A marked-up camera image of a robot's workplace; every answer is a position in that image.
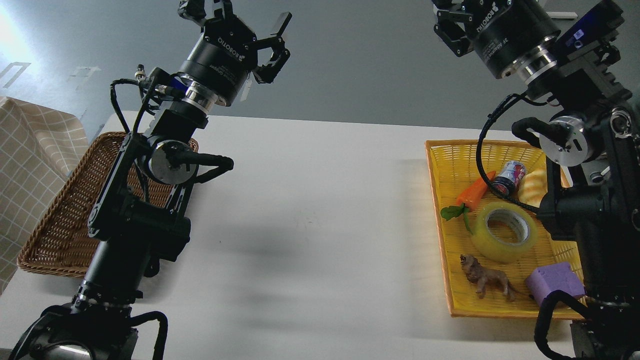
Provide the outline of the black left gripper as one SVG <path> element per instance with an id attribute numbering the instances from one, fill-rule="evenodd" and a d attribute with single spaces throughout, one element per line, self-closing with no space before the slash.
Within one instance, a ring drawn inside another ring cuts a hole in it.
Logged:
<path id="1" fill-rule="evenodd" d="M 270 35 L 254 41 L 256 34 L 238 16 L 229 20 L 219 18 L 221 0 L 212 1 L 211 17 L 207 17 L 205 3 L 205 0 L 179 0 L 178 15 L 204 28 L 177 73 L 213 91 L 218 95 L 218 105 L 230 107 L 251 70 L 258 84 L 272 84 L 290 59 L 283 36 L 293 14 L 281 13 Z M 258 52 L 247 49 L 253 41 L 256 50 L 271 50 L 265 64 L 258 66 Z"/>

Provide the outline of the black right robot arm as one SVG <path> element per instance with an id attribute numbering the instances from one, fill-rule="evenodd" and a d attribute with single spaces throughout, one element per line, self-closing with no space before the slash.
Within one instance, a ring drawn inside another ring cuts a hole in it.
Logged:
<path id="1" fill-rule="evenodd" d="M 487 116 L 476 164 L 490 127 L 512 105 L 559 105 L 547 121 L 515 121 L 514 136 L 543 150 L 547 193 L 539 207 L 514 201 L 537 217 L 554 240 L 577 244 L 585 304 L 553 291 L 534 330 L 549 359 L 547 333 L 558 303 L 578 312 L 570 325 L 577 360 L 639 358 L 639 114 L 632 93 L 608 68 L 624 22 L 613 0 L 601 0 L 562 33 L 537 0 L 435 0 L 434 32 L 462 57 L 475 51 L 497 79 L 518 75 L 526 91 L 508 95 Z"/>

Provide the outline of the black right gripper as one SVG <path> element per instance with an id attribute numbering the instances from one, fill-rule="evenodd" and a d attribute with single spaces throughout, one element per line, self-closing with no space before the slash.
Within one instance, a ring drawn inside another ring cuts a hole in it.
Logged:
<path id="1" fill-rule="evenodd" d="M 434 0 L 433 6 L 435 34 L 457 57 L 474 50 L 496 79 L 560 34 L 536 0 Z"/>

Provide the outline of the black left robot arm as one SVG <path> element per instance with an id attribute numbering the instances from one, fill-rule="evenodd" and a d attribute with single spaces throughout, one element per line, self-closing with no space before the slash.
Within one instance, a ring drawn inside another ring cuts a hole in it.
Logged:
<path id="1" fill-rule="evenodd" d="M 152 358 L 162 360 L 169 320 L 160 311 L 131 315 L 142 278 L 174 262 L 190 241 L 185 215 L 192 189 L 233 170 L 230 157 L 189 146 L 215 106 L 229 107 L 249 75 L 271 84 L 290 58 L 282 13 L 259 39 L 233 10 L 215 0 L 181 0 L 178 14 L 197 24 L 198 41 L 176 73 L 141 64 L 133 79 L 110 85 L 110 102 L 125 131 L 122 144 L 87 217 L 96 253 L 70 303 L 52 305 L 21 335 L 10 360 L 130 360 L 138 326 L 158 322 Z"/>

